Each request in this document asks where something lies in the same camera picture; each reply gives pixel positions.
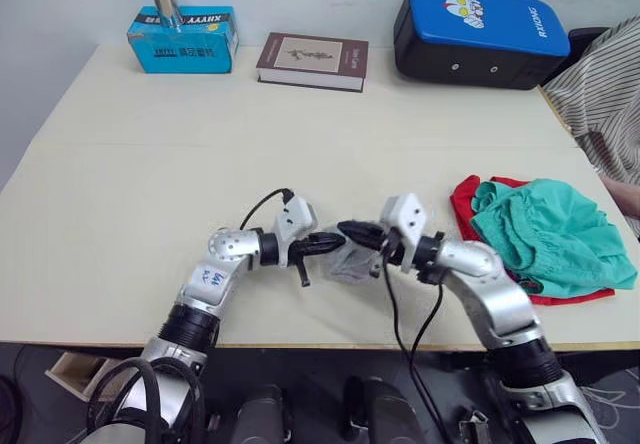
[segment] white table surface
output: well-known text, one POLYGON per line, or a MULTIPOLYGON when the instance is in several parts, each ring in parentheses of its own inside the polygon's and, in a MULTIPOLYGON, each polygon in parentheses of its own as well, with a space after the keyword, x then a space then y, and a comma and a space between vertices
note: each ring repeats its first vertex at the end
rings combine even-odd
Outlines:
MULTIPOLYGON (((147 75, 126 46, 102 46, 0 193, 0 340, 141 344, 164 322, 210 233, 289 186, 321 223, 376 218, 413 191, 430 233, 457 236, 448 197, 469 174, 565 180, 598 202, 636 264, 639 247, 582 151, 538 90, 418 84, 372 50, 363 94, 260 84, 258 49, 231 75, 147 75)), ((277 204, 252 222, 269 228, 277 204)), ((240 282, 223 345, 395 346, 381 281, 353 286, 294 269, 240 282)), ((394 273, 405 340, 435 288, 394 273)), ((558 348, 640 345, 640 292, 537 307, 558 348)), ((425 347, 478 348, 446 292, 425 347)))

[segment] floor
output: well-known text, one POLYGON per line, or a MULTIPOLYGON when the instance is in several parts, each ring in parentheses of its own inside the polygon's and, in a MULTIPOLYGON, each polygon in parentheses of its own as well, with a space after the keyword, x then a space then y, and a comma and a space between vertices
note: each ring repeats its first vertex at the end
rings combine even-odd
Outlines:
MULTIPOLYGON (((27 410, 21 444, 75 443, 79 439, 74 440, 74 437, 84 429, 84 403, 44 375, 44 370, 55 363, 61 352, 47 347, 0 344, 0 374, 11 376, 15 364, 15 377, 25 395, 27 410)), ((498 417, 477 371, 453 370, 451 361, 444 357, 442 354, 424 353, 420 356, 420 367, 445 420, 451 421, 450 433, 456 434, 457 419, 453 416, 458 416, 463 409, 479 409, 497 423, 498 417)), ((619 413, 615 428, 605 431, 611 443, 640 442, 638 411, 614 408, 601 399, 603 396, 621 396, 611 394, 612 391, 624 391, 626 395, 615 400, 615 404, 638 406, 640 386, 637 372, 637 367, 629 372, 617 372, 590 386, 609 391, 605 394, 592 391, 596 393, 593 399, 601 401, 591 401, 599 422, 613 427, 615 410, 619 413)), ((353 374, 381 377, 398 387, 409 402, 419 402, 396 352, 214 349, 210 351, 202 380, 207 397, 226 412, 222 413, 220 430, 210 442, 228 442, 233 417, 245 397, 262 384, 276 383, 289 391, 294 403, 295 442, 342 443, 344 441, 336 432, 340 396, 345 379, 353 374)), ((426 412, 420 406, 416 405, 416 408, 421 425, 428 429, 428 442, 440 442, 426 412)), ((498 427, 492 426, 494 442, 506 442, 504 434, 497 432, 498 427)), ((356 442, 366 443, 368 440, 363 435, 356 442)))

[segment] striped shirt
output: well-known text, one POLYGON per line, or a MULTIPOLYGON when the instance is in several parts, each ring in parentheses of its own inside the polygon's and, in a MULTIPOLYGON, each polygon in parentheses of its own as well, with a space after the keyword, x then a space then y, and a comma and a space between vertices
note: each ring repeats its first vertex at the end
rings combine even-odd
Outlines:
MULTIPOLYGON (((544 90, 594 166, 640 185, 640 16, 597 37, 544 90)), ((640 221, 627 222, 640 236, 640 221)))

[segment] cartoon print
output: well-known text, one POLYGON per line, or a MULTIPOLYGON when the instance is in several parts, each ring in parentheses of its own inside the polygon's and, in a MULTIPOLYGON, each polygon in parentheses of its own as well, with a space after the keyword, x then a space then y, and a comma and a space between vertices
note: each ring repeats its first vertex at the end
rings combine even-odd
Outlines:
POLYGON ((444 7, 454 16, 460 16, 464 22, 476 29, 482 29, 484 9, 480 1, 476 0, 446 0, 444 7))

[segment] brown book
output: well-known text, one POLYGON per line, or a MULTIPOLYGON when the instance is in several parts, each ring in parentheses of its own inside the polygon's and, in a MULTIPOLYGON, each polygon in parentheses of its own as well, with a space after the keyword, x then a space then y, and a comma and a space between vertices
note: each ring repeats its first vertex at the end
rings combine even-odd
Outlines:
POLYGON ((366 41, 269 34, 258 60, 260 82, 362 92, 366 41))

